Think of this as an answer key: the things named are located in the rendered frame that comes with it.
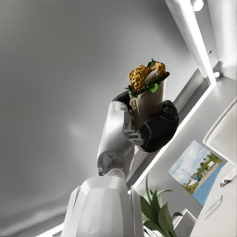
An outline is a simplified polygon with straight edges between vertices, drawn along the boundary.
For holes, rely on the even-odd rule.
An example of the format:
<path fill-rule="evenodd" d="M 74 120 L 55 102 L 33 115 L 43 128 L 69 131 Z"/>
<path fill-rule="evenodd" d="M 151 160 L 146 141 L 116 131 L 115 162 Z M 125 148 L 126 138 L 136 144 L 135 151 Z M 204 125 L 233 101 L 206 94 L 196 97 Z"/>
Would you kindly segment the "chicken roll wrap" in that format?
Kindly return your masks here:
<path fill-rule="evenodd" d="M 145 152 L 155 152 L 166 143 L 162 129 L 168 120 L 162 115 L 164 80 L 169 75 L 162 62 L 152 59 L 129 74 L 127 88 L 130 98 L 132 128 L 141 133 L 144 142 L 139 146 Z"/>

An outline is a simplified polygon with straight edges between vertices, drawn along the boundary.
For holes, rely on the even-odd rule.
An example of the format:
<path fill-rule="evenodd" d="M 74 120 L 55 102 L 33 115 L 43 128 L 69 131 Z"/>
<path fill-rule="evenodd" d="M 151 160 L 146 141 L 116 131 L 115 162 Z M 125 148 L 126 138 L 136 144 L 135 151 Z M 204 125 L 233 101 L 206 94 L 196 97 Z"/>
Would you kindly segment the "green potted plant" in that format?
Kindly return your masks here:
<path fill-rule="evenodd" d="M 181 217 L 182 213 L 170 215 L 168 204 L 162 204 L 162 193 L 168 189 L 154 191 L 148 188 L 148 179 L 145 179 L 146 197 L 140 196 L 143 225 L 150 231 L 158 231 L 163 237 L 178 237 L 174 231 L 173 219 Z"/>

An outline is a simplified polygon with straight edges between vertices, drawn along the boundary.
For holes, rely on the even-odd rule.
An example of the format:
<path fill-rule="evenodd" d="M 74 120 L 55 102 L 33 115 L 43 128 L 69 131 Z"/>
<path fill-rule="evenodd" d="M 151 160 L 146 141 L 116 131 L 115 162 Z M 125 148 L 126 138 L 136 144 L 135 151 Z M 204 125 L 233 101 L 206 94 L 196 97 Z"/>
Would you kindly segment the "white ceiling light strip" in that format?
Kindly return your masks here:
<path fill-rule="evenodd" d="M 199 71 L 211 84 L 216 84 L 214 72 L 207 55 L 206 47 L 200 32 L 197 19 L 190 0 L 165 0 L 181 35 L 186 42 Z"/>

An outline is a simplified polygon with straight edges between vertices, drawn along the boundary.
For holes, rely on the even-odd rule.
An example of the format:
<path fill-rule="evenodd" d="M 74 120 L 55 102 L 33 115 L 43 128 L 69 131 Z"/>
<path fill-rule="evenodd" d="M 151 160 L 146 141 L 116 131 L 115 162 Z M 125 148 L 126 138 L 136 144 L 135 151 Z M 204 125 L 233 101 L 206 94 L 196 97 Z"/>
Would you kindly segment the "landscape wall picture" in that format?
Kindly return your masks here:
<path fill-rule="evenodd" d="M 192 141 L 168 174 L 202 206 L 224 165 L 222 159 Z"/>

